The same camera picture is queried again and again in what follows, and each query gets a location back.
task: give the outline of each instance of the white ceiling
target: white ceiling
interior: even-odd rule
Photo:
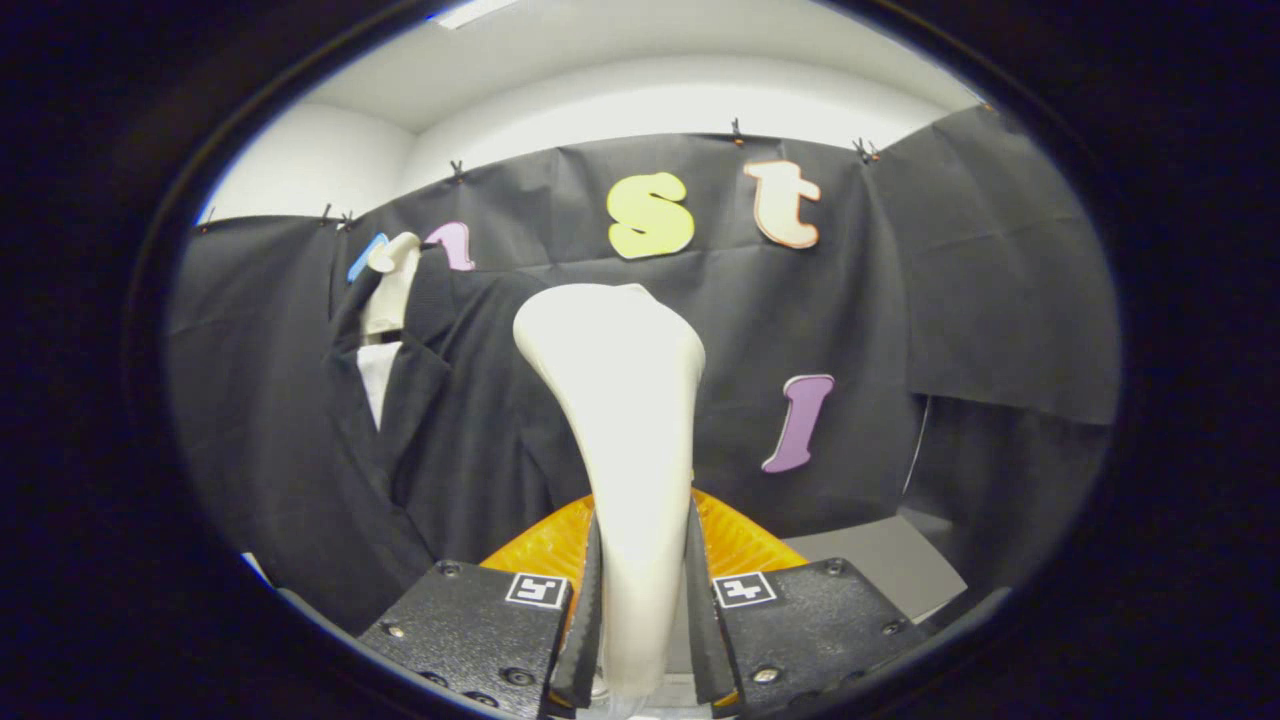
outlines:
[[[809,0],[520,0],[458,29],[424,22],[305,100],[421,133],[531,82],[603,63],[685,54],[818,65],[948,111],[974,104],[974,95],[941,68]]]

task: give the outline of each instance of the gray surface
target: gray surface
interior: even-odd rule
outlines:
[[[723,602],[721,610],[744,712],[780,710],[855,682],[927,637],[849,562],[819,560],[763,578],[773,591],[764,597],[774,598]],[[773,678],[753,682],[762,669]]]
[[[931,523],[929,516],[923,516],[920,521]],[[786,543],[809,560],[849,560],[915,623],[965,589],[959,573],[900,515],[842,530],[790,538]]]
[[[358,639],[415,673],[440,678],[456,693],[483,693],[500,710],[539,717],[570,591],[556,596],[556,607],[512,602],[516,578],[439,562]],[[509,680],[508,670],[527,680]]]
[[[585,710],[577,711],[577,720],[605,720],[609,716],[609,698],[604,697]],[[694,676],[689,673],[668,673],[660,688],[649,696],[648,702],[635,715],[636,720],[652,717],[655,720],[709,720],[710,705],[698,705],[694,691]]]
[[[929,542],[933,542],[934,538],[945,536],[954,527],[951,520],[947,520],[946,518],[938,518],[937,515],[929,515],[928,512],[922,512],[910,507],[899,507],[897,514],[904,520],[910,523],[918,533],[928,538]]]

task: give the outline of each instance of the black cloth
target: black cloth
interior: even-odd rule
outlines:
[[[588,492],[556,404],[515,347],[544,288],[424,251],[378,430],[356,368],[362,273],[329,320],[333,229],[232,220],[191,242],[170,388],[202,502],[273,582],[358,633],[449,557],[479,562]]]
[[[764,160],[794,161],[822,188],[800,202],[815,246],[756,227],[744,165]],[[625,260],[605,197],[657,172],[686,186],[694,237]],[[348,286],[347,269],[376,233],[425,237],[454,220],[477,269],[424,256],[375,433],[352,336],[371,272]],[[983,108],[869,164],[795,140],[631,137],[468,170],[340,231],[264,218],[195,238],[170,383],[197,487],[239,547],[357,630],[430,557],[479,560],[586,493],[567,423],[511,338],[540,287],[637,282],[699,333],[699,488],[781,537],[886,518],[906,488],[951,523],[936,539],[975,587],[1012,583],[1048,552],[1043,538],[1093,486],[1115,411],[1100,240],[1053,163]],[[764,473],[783,384],[806,374],[835,377],[810,460]]]

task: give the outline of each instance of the white wall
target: white wall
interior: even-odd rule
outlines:
[[[691,55],[602,65],[498,95],[440,122],[413,143],[399,192],[575,142],[650,133],[730,132],[878,147],[946,115],[865,78],[764,58]]]
[[[200,220],[243,215],[330,217],[371,210],[398,195],[413,136],[385,120],[300,102],[241,154]]]
[[[410,132],[495,95],[609,63],[719,55],[826,68],[960,110],[973,94],[877,27],[813,0],[520,0],[458,29],[422,23],[342,68],[312,100]]]
[[[838,70],[783,60],[694,55],[607,64],[499,94],[415,137],[317,102],[282,115],[210,199],[214,219],[361,214],[447,178],[548,147],[650,133],[730,131],[850,149],[884,147],[947,111]]]

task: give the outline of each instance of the white plastic object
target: white plastic object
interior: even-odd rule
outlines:
[[[360,313],[360,327],[365,336],[388,333],[404,327],[404,304],[417,272],[421,240],[411,232],[402,232],[387,245],[379,245],[369,254],[369,268],[381,273],[381,281],[369,296]]]
[[[611,706],[635,712],[666,671],[705,350],[639,284],[553,287],[513,324],[586,464],[604,564],[604,680]]]

